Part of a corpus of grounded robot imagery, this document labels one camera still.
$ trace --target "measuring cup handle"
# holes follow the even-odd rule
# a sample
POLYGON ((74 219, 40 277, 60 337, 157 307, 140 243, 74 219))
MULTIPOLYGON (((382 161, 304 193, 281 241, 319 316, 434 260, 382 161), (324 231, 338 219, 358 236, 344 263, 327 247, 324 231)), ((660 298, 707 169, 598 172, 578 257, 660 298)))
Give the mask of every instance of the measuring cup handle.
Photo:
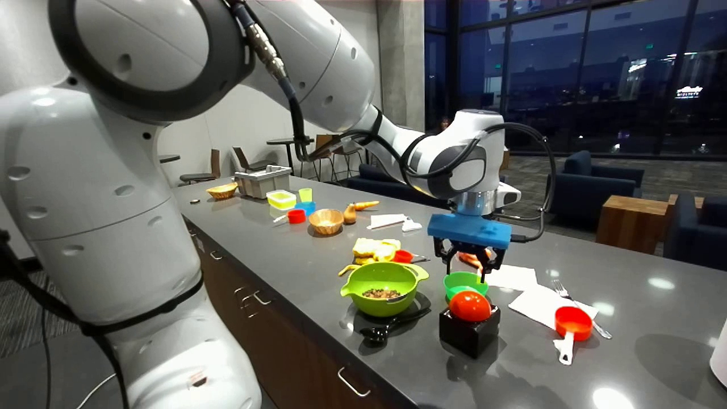
POLYGON ((559 362, 563 366, 569 366, 573 364, 573 331, 566 331, 561 345, 559 345, 559 362))

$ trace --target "red tomato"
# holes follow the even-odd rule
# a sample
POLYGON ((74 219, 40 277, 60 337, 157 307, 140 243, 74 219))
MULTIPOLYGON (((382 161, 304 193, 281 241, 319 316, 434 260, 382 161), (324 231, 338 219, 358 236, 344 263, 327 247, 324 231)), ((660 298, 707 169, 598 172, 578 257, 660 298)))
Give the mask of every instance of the red tomato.
POLYGON ((461 290, 450 299, 455 318, 466 323, 482 323, 493 316, 491 302, 477 290, 461 290))

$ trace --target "glass wall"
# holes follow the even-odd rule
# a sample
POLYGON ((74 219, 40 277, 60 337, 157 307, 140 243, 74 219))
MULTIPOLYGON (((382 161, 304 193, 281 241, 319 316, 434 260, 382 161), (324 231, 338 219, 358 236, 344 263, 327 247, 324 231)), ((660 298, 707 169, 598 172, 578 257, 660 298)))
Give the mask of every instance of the glass wall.
POLYGON ((450 111, 498 110, 556 152, 727 155, 727 0, 439 0, 439 11, 448 23, 426 28, 426 52, 444 37, 432 54, 457 61, 426 56, 426 73, 448 78, 450 111))

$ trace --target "green bowl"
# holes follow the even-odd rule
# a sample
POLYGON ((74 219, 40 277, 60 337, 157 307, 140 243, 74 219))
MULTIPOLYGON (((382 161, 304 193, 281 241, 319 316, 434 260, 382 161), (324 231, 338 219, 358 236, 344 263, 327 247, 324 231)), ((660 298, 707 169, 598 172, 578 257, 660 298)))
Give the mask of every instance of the green bowl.
POLYGON ((342 298, 352 298, 356 308, 366 316, 389 318, 401 313, 416 298, 417 281, 426 279, 426 271, 401 263, 366 263, 348 276, 340 289, 342 298), (396 299, 371 299, 364 293, 371 289, 398 290, 396 299))
POLYGON ((444 277, 444 298, 448 302, 461 290, 477 290, 482 295, 488 293, 488 283, 479 281, 479 273, 450 273, 444 277))

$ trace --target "black container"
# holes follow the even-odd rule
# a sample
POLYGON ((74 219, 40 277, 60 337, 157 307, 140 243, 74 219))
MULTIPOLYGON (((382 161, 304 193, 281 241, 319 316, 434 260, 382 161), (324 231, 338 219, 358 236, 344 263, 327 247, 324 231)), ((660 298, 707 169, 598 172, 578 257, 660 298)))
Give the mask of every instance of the black container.
POLYGON ((450 308, 439 313, 439 339, 473 358, 477 358, 488 344, 498 340, 498 329, 499 329, 498 304, 493 304, 491 318, 477 325, 455 318, 450 308))

